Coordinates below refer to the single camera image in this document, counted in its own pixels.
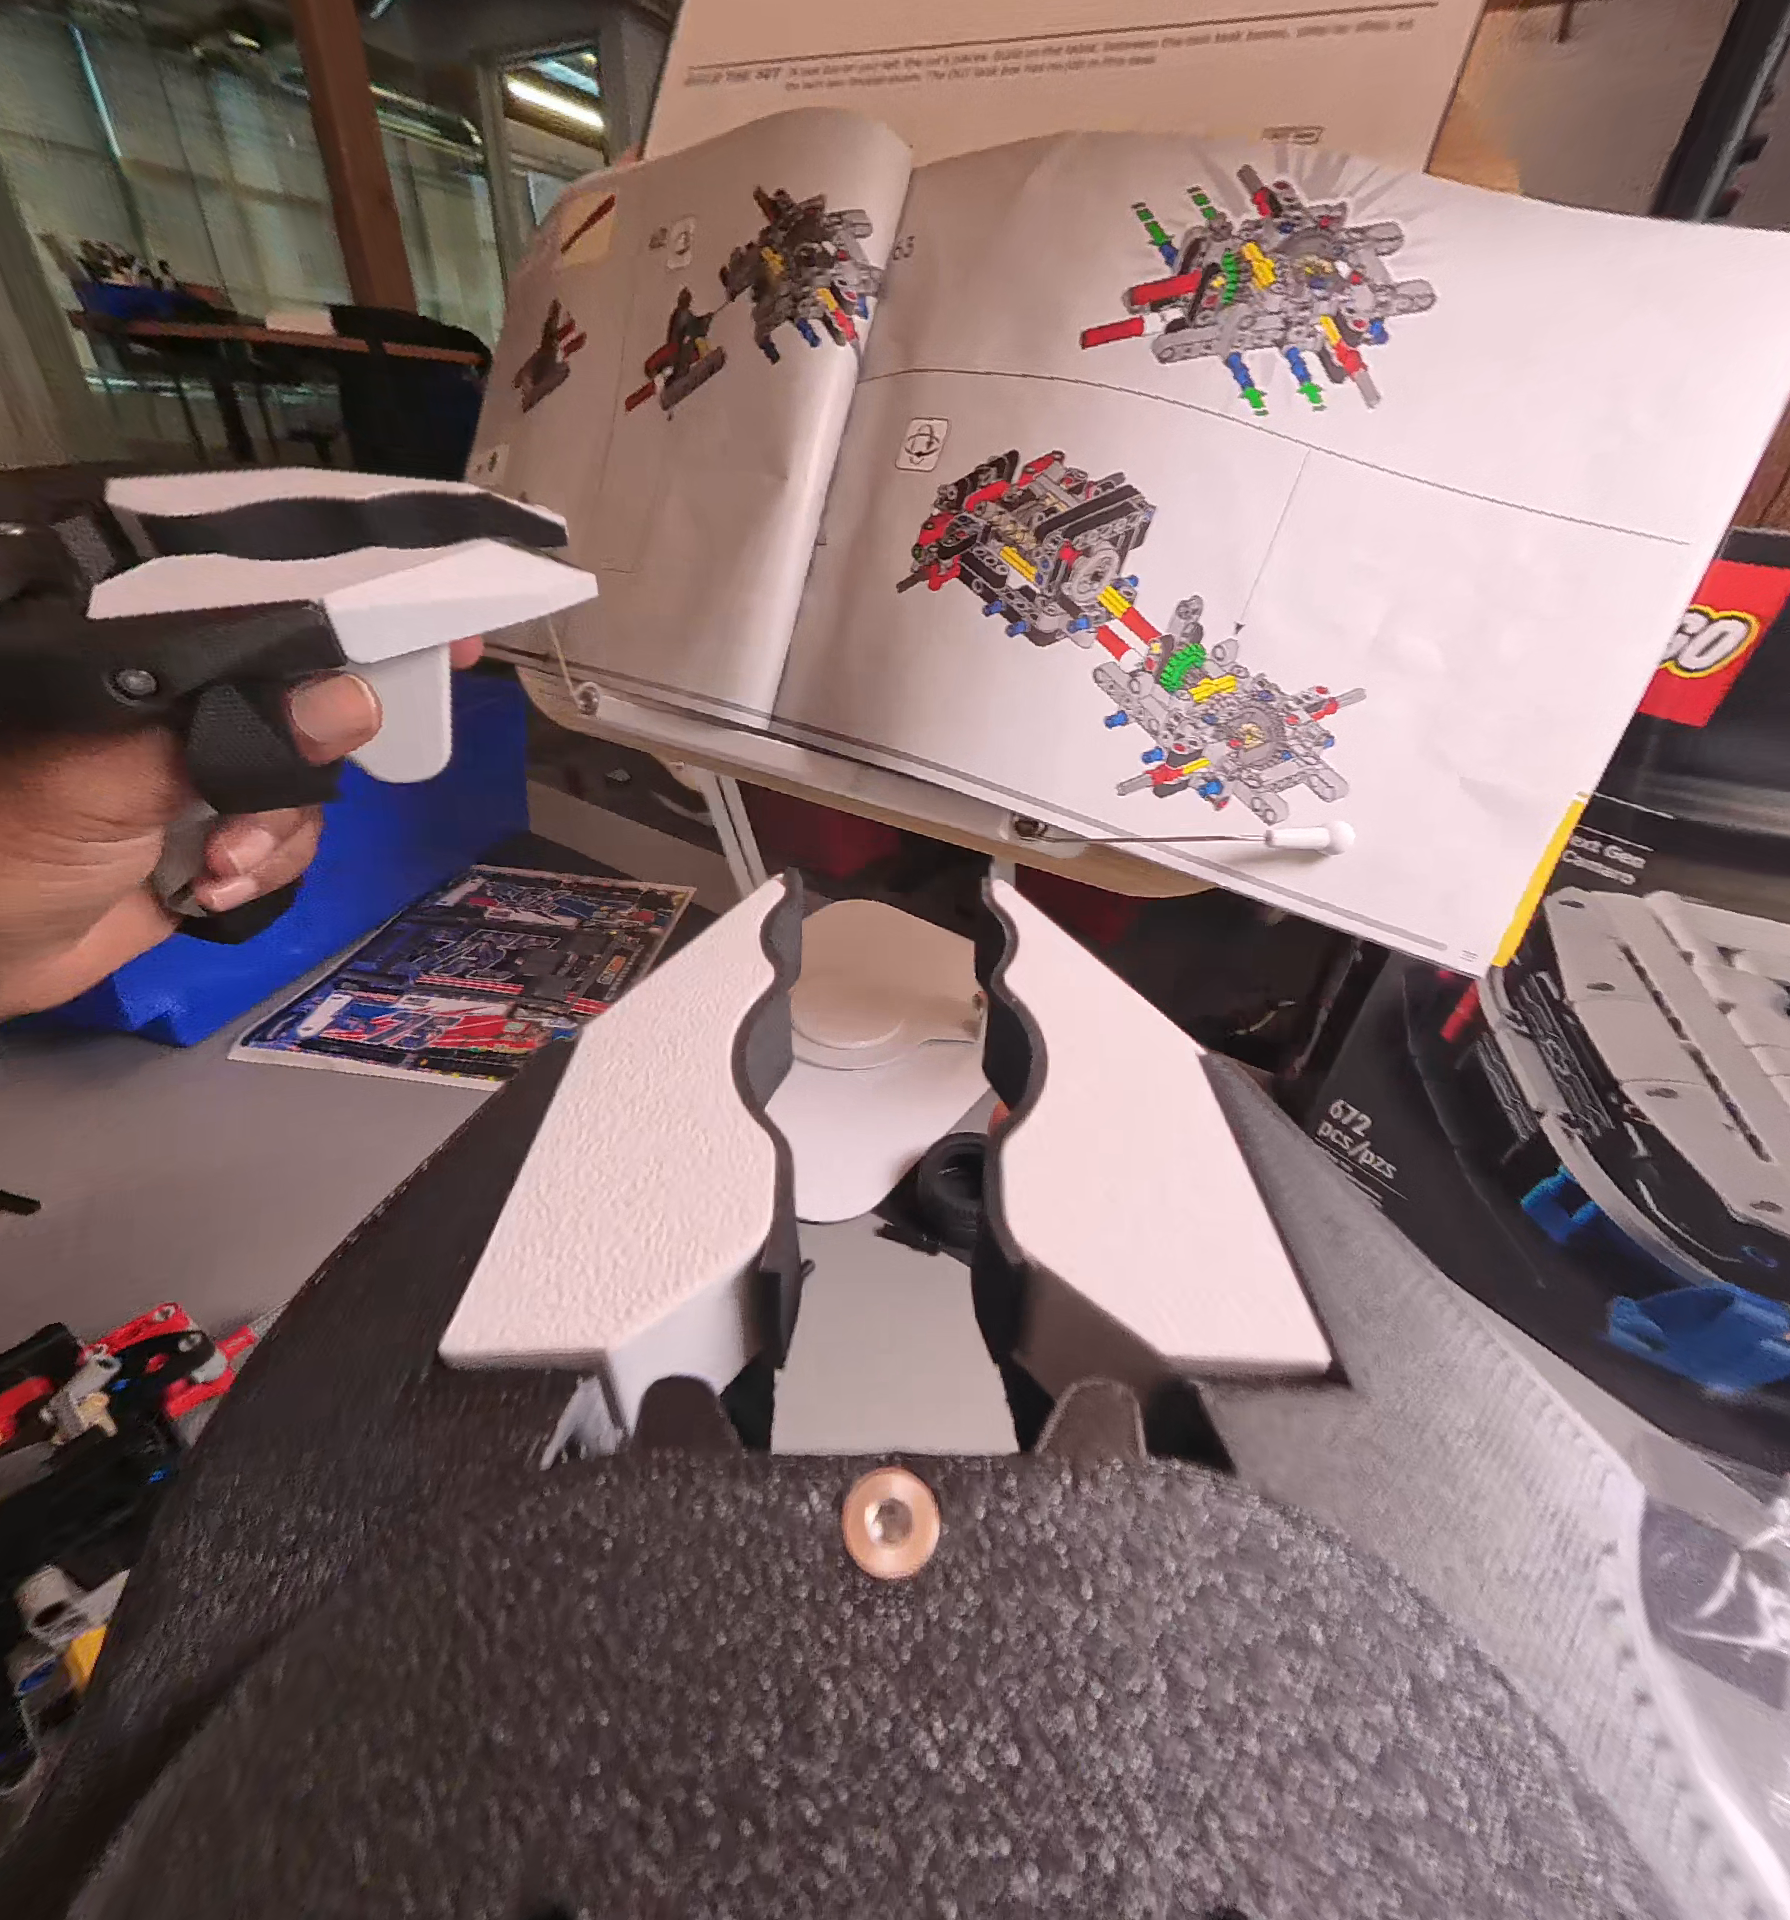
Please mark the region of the lego car chassis assembly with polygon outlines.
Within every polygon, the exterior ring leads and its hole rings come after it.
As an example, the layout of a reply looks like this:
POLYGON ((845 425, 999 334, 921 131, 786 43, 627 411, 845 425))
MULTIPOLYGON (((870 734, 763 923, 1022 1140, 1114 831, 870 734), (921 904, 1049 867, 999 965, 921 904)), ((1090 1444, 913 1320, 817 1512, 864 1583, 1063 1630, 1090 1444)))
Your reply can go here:
POLYGON ((211 1335, 154 1306, 0 1355, 0 1801, 78 1714, 160 1497, 271 1324, 211 1335))

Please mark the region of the black rubber lego tire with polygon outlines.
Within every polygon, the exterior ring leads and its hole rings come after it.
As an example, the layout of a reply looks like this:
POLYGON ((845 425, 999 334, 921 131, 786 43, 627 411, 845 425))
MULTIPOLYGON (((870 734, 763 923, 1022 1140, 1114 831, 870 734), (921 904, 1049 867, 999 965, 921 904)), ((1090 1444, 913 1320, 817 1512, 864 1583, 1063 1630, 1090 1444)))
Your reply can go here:
POLYGON ((977 1248, 985 1166, 993 1140, 972 1131, 934 1140, 913 1166, 913 1211, 938 1248, 977 1248))

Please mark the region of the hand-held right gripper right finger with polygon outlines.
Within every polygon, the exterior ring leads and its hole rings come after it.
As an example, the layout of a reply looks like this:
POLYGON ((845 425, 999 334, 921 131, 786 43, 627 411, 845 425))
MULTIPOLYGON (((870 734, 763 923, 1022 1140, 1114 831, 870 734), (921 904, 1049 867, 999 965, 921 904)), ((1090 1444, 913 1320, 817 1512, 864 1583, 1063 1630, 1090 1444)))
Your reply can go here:
POLYGON ((984 884, 977 992, 999 1121, 972 1309, 1022 1444, 1081 1385, 1180 1444, 1190 1388, 1331 1380, 1214 1061, 1003 878, 984 884))

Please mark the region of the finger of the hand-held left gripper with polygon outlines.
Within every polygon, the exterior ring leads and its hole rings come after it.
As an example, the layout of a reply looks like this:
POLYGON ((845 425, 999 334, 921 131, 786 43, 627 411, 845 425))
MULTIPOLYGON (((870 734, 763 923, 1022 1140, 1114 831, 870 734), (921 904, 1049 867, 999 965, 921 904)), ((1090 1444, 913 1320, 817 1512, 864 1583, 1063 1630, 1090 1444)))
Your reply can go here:
POLYGON ((377 782, 434 782, 448 764, 448 645, 594 601, 600 583, 540 551, 349 551, 299 565, 150 557, 92 591, 92 622, 309 601, 378 734, 354 757, 377 782))
POLYGON ((465 481, 231 466, 105 481, 113 574, 160 557, 358 565, 465 543, 567 565, 567 520, 465 481))

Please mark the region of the black light stand pole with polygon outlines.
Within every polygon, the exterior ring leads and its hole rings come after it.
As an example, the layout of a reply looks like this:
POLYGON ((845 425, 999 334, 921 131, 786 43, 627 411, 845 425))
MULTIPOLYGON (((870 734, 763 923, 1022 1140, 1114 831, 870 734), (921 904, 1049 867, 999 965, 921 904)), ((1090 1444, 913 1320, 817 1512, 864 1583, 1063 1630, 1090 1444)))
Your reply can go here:
POLYGON ((1757 144, 1757 120, 1766 106, 1790 56, 1790 0, 1736 0, 1718 48, 1700 85, 1691 120, 1649 197, 1649 220, 1710 225, 1727 182, 1757 144))

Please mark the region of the blue plastic bin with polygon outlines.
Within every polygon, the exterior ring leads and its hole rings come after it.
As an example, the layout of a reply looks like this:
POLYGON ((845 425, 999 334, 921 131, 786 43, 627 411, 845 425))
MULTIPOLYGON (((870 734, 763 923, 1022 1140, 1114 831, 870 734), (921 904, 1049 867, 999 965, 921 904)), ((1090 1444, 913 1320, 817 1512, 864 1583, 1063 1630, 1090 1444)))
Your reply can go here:
POLYGON ((513 675, 453 675, 453 757, 434 782, 340 771, 291 910, 235 948, 172 939, 67 1009, 15 1031, 135 1035, 187 1049, 239 1020, 286 982, 523 836, 523 719, 513 675))

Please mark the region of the person's left hand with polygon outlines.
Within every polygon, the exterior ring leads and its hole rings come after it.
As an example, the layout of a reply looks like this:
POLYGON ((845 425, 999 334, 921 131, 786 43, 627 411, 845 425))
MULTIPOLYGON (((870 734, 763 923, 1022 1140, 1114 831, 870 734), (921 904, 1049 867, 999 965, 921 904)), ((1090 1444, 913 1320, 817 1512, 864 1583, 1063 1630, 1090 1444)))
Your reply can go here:
MULTIPOLYGON (((309 764, 362 753, 378 698, 358 675, 291 691, 309 764)), ((0 743, 0 1020, 57 1009, 176 936, 154 892, 165 831, 187 821, 182 747, 160 728, 0 743)), ((190 899, 231 913, 296 884, 320 852, 320 807, 223 818, 190 899)))

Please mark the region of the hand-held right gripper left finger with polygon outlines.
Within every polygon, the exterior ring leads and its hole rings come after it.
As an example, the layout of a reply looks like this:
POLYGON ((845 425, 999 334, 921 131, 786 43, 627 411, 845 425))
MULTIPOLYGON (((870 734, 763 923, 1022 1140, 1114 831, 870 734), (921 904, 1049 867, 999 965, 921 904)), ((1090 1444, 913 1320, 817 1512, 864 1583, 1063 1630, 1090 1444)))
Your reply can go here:
POLYGON ((660 1380, 773 1444, 804 1258, 788 1070, 804 884, 761 884, 591 1020, 438 1346, 453 1371, 576 1375, 538 1467, 627 1444, 660 1380))

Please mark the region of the empty clear plastic bag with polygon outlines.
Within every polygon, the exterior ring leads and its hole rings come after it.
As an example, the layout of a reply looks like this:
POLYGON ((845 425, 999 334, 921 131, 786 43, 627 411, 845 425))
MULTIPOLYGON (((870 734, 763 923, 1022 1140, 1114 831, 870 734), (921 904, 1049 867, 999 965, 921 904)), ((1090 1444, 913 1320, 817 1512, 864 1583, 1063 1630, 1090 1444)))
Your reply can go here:
POLYGON ((1649 1492, 1641 1596, 1790 1918, 1790 1476, 1692 1476, 1678 1497, 1649 1492))

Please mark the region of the white task instruction card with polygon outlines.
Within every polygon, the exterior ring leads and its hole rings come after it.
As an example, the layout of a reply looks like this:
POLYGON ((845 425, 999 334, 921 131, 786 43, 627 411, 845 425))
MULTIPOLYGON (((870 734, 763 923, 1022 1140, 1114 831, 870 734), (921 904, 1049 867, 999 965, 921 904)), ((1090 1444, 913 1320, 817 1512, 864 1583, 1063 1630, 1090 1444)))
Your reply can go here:
POLYGON ((640 156, 857 110, 921 160, 1184 131, 1421 171, 1478 19, 1478 0, 690 0, 640 156))

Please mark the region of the lego instruction booklet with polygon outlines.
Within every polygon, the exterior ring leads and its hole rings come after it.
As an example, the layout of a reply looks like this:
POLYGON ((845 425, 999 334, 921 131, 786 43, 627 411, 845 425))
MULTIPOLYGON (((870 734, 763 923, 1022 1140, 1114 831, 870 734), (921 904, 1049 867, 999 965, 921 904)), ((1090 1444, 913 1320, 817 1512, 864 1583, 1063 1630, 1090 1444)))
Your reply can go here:
POLYGON ((1790 232, 788 110, 564 192, 465 481, 600 585, 540 701, 1478 972, 1787 405, 1790 232))

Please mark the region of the colourful sticker sheet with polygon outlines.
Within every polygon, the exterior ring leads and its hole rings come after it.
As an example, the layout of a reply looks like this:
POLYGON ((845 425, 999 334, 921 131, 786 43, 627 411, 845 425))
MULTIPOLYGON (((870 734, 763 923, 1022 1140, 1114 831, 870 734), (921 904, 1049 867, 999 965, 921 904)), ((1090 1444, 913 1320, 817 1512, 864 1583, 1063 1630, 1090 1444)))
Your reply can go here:
POLYGON ((470 863, 260 1015, 231 1061, 498 1088, 612 1015, 690 904, 640 878, 470 863))

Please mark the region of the black lego set box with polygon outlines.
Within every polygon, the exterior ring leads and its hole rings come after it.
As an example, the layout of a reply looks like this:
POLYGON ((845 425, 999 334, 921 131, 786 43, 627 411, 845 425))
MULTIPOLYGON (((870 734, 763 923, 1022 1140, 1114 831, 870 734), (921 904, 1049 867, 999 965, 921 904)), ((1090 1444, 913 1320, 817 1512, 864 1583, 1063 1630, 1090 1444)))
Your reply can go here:
POLYGON ((1389 960, 1306 1126, 1495 1315, 1790 1476, 1790 535, 1726 539, 1513 955, 1389 960))

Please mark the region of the white book stand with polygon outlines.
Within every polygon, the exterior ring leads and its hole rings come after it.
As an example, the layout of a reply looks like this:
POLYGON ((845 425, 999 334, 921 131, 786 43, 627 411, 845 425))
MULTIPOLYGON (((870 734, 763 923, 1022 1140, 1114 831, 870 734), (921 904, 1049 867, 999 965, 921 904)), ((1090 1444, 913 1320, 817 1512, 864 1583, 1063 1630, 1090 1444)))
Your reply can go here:
MULTIPOLYGON (((1026 824, 938 785, 810 757, 716 715, 636 708, 620 691, 576 675, 558 659, 548 624, 523 627, 521 683, 555 723, 666 761, 690 779, 738 895, 768 878, 740 785, 835 804, 972 852, 1054 845, 1054 836, 1031 840, 1026 824)), ((985 994, 972 941, 878 904, 827 904, 806 919, 788 992, 793 1066, 768 1105, 793 1152, 793 1215, 804 1221, 870 1215, 985 1095, 984 1028, 985 994)))

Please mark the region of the wooden support post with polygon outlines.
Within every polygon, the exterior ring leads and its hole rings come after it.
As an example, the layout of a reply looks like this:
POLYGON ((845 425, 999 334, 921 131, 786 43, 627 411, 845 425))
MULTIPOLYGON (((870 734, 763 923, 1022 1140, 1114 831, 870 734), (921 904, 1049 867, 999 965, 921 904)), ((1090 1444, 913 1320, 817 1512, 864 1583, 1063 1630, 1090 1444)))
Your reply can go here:
POLYGON ((378 144, 370 67, 349 0, 291 0, 309 121, 354 304, 418 311, 394 175, 378 144))

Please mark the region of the background work table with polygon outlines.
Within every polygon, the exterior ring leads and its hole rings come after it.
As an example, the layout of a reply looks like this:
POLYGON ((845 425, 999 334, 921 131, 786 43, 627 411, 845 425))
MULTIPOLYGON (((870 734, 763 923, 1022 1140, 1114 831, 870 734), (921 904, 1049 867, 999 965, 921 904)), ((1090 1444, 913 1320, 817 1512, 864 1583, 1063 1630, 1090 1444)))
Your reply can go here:
POLYGON ((453 324, 394 304, 231 311, 223 287, 105 242, 42 236, 68 287, 68 326, 101 389, 128 382, 179 405, 202 463, 271 466, 334 446, 354 466, 453 481, 476 432, 489 347, 453 324))

